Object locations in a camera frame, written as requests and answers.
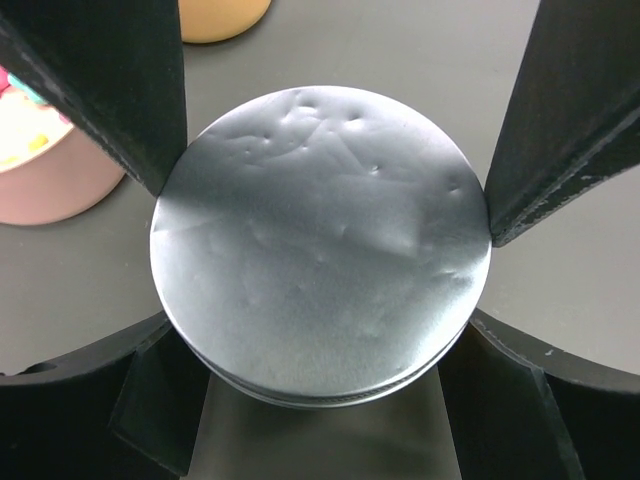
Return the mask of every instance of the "teal candy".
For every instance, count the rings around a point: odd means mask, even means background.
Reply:
[[[10,73],[8,79],[9,85],[22,90],[27,94],[27,97],[29,97],[29,100],[31,100],[33,103],[37,103],[38,105],[47,105],[47,101],[44,98],[31,90],[27,85],[22,83],[22,81],[20,81],[18,77]]]

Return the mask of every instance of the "black plastic part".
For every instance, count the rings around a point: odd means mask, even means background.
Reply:
[[[480,311],[438,370],[463,480],[640,478],[640,377]]]
[[[3,0],[0,65],[160,193],[187,146],[176,0]]]
[[[486,195],[502,246],[640,163],[640,2],[542,0]]]
[[[0,476],[186,475],[208,380],[164,313],[0,377]]]

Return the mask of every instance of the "round metal lid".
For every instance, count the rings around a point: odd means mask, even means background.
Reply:
[[[464,155],[411,108],[345,87],[272,93],[193,142],[158,199],[166,312],[228,382],[291,406],[394,391],[453,344],[491,237]]]

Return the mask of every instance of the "silver lid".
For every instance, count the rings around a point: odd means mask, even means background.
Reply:
[[[272,93],[209,126],[178,161],[151,229],[166,312],[237,388],[342,406],[431,367],[489,268],[484,195],[418,112],[374,93]]]

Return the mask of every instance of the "gray background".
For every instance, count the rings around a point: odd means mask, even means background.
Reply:
[[[429,117],[484,181],[536,8],[534,0],[274,0],[247,34],[185,47],[190,138],[258,95],[355,86]],[[639,186],[635,169],[494,251],[480,307],[640,374]],[[71,220],[0,226],[0,371],[16,373],[160,310],[148,261],[153,205],[127,179]],[[317,414],[263,406],[213,381],[190,478],[418,472],[459,478],[435,372],[391,399]]]

